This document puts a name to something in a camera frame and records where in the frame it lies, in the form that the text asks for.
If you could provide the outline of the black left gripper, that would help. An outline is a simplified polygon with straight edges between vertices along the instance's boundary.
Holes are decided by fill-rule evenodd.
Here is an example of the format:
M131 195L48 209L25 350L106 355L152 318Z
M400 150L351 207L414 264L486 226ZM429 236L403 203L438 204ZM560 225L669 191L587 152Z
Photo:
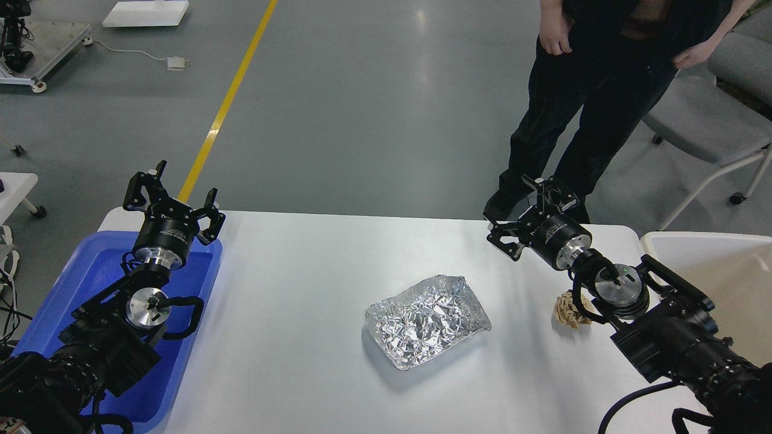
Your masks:
M168 269L186 265L194 238L202 245L218 239L226 215L216 203L218 189L213 187L205 198L204 206L193 209L171 200L163 187L162 175L166 160L160 160L154 170L138 171L130 179L123 200L123 209L144 213L139 236L133 245L133 258L144 263L158 263ZM209 220L202 228L198 221Z

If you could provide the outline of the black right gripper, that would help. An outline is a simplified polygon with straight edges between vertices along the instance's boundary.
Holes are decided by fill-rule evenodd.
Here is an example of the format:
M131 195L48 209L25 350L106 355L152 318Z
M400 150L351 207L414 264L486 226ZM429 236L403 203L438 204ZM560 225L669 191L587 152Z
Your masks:
M549 218L534 225L532 231L521 222L490 221L486 240L514 262L519 261L528 247L552 269L570 269L576 258L590 249L592 242L590 231L561 214L579 206L580 200L555 177L545 180L522 175L521 179L537 192L537 203L528 211Z

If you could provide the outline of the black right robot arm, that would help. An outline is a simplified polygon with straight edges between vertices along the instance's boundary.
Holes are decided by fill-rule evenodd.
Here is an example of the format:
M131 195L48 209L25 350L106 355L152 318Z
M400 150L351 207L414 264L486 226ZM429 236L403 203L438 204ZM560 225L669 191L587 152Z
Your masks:
M686 422L692 422L711 433L769 433L770 365L756 367L716 337L709 314L714 302L649 255L637 266L612 263L591 247L590 231L568 215L578 201L562 181L527 176L523 181L537 192L537 202L507 222L502 200L491 198L483 212L492 225L488 241L514 261L528 248L552 269L567 271L578 313L611 324L615 346L649 383L613 404L598 431L606 432L629 402L685 386L707 412L677 407L675 432L686 433Z

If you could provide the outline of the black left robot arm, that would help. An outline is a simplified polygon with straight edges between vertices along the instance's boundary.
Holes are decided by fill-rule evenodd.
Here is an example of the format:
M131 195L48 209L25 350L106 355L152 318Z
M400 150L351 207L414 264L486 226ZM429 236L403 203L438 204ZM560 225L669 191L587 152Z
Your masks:
M100 412L107 394L119 397L162 359L159 341L181 341L198 330L205 302L163 293L171 273L184 267L195 240L218 238L226 215L217 189L201 208L171 197L162 184L166 160L138 171L123 201L144 221L123 277L72 311L59 335L61 348L45 357L25 351L2 362L2 422L14 433L102 433L105 426L133 432L125 415Z

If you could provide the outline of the person's right hand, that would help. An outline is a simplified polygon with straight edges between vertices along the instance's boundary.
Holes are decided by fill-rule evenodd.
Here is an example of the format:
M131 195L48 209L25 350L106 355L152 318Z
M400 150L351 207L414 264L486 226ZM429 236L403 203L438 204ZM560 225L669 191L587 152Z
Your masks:
M549 54L571 53L570 30L574 21L563 11L563 1L540 1L539 42Z

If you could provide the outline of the person's left hand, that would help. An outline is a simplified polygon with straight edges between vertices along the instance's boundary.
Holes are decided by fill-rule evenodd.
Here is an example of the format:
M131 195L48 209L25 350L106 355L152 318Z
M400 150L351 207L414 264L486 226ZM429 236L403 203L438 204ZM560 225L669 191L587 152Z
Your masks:
M689 47L672 58L672 65L679 71L690 69L707 61L715 51L719 42L709 39L695 46Z

